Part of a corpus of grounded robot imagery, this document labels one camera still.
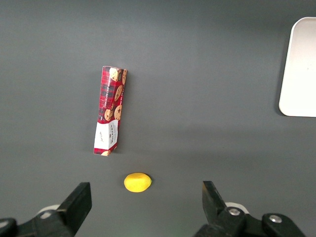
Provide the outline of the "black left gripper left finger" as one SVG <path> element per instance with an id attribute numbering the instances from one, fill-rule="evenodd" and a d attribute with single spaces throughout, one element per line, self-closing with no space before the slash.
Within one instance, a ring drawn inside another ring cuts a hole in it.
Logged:
<path id="1" fill-rule="evenodd" d="M 1 218 L 2 237 L 74 237 L 92 208 L 89 182 L 80 183 L 61 203 L 41 209 L 19 225 L 14 218 Z"/>

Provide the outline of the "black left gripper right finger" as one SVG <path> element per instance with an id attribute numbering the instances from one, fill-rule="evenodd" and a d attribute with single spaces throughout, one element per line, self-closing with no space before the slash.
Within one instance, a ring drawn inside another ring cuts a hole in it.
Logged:
<path id="1" fill-rule="evenodd" d="M 305 234 L 287 216 L 266 213 L 256 219 L 241 204 L 224 202 L 211 181 L 203 181 L 202 205 L 208 223 L 196 237 L 304 237 Z"/>

